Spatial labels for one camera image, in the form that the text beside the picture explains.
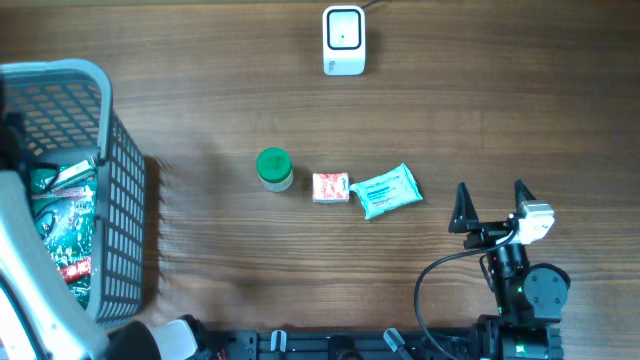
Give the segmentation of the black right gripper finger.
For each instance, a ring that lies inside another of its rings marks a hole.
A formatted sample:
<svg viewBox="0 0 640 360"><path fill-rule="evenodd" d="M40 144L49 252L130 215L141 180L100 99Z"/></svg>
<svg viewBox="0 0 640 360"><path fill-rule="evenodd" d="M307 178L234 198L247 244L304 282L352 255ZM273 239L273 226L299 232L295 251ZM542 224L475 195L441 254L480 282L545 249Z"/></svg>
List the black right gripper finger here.
<svg viewBox="0 0 640 360"><path fill-rule="evenodd" d="M465 182L456 190L456 201L448 226L449 233L469 233L479 229L479 218Z"/></svg>
<svg viewBox="0 0 640 360"><path fill-rule="evenodd" d="M535 201L536 197L529 191L527 186L521 179L514 183L514 196L516 211L519 215L524 214L524 204L529 201Z"/></svg>

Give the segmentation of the teal wet wipes pack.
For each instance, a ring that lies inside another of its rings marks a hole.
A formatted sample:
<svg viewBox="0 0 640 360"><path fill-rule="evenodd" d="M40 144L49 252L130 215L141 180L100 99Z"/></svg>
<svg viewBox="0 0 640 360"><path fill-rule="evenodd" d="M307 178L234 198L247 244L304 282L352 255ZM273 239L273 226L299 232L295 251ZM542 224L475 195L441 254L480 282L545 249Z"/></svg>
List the teal wet wipes pack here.
<svg viewBox="0 0 640 360"><path fill-rule="evenodd" d="M423 200L417 181L404 163L385 174L351 184L349 190L358 196L366 220Z"/></svg>

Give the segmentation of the orange tissue pack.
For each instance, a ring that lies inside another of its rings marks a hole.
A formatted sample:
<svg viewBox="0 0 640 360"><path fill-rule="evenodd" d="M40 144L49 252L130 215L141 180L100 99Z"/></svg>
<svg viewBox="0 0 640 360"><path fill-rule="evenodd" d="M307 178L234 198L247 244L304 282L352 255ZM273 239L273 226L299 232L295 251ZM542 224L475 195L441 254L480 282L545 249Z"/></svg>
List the orange tissue pack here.
<svg viewBox="0 0 640 360"><path fill-rule="evenodd" d="M312 200L319 203L348 202L350 198L349 176L343 173L314 173L312 175Z"/></svg>

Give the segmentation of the green lid peanut butter jar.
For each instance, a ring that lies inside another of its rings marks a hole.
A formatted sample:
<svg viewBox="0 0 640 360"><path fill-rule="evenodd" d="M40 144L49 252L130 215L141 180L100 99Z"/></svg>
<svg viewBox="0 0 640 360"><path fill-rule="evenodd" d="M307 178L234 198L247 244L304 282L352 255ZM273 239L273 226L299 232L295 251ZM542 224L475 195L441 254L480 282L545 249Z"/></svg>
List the green lid peanut butter jar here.
<svg viewBox="0 0 640 360"><path fill-rule="evenodd" d="M281 148L263 150L256 160L256 170L263 186L272 192L282 192L293 183L293 164Z"/></svg>

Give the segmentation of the red candy bar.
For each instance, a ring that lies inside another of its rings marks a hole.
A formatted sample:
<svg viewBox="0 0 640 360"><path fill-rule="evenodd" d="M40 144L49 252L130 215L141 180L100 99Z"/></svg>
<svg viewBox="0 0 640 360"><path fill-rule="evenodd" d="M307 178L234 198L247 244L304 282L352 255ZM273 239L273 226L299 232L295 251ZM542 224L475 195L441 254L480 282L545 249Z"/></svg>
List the red candy bar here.
<svg viewBox="0 0 640 360"><path fill-rule="evenodd" d="M91 274L91 262L91 257L83 258L78 262L60 268L59 274L62 276L66 284L71 284Z"/></svg>

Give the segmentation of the green snack bag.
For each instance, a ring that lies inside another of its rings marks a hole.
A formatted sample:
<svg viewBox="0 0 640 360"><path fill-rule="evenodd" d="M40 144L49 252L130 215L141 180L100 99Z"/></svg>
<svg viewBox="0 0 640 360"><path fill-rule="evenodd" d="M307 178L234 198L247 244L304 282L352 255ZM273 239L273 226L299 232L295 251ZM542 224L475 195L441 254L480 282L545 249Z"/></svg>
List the green snack bag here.
<svg viewBox="0 0 640 360"><path fill-rule="evenodd" d="M52 170L32 173L32 212L36 230L59 269L83 258L92 258L92 237L96 216L96 175L65 188L46 189L43 180ZM91 295L91 274L66 284L82 308Z"/></svg>

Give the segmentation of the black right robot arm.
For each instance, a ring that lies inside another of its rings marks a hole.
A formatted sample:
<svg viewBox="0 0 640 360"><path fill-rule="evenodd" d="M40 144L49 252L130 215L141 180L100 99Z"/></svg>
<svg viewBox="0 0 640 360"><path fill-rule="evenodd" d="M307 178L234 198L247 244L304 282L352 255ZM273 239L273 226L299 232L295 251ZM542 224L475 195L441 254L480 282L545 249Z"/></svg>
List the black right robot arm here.
<svg viewBox="0 0 640 360"><path fill-rule="evenodd" d="M526 247L543 239L555 222L554 210L526 185L514 183L516 210L503 221L482 222L465 183L457 187L448 231L466 236L464 248L486 261L483 276L498 307L472 327L467 359L562 360L560 331L571 280L561 268L532 265Z"/></svg>

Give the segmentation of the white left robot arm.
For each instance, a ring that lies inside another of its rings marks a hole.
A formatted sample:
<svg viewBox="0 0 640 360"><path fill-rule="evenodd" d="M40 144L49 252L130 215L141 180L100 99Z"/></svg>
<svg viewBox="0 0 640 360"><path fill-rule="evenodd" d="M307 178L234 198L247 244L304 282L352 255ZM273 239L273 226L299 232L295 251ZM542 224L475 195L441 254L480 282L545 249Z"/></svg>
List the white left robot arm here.
<svg viewBox="0 0 640 360"><path fill-rule="evenodd" d="M36 232L31 159L22 117L1 112L1 339L20 359L188 359L198 351L183 319L134 321L107 332L79 306Z"/></svg>

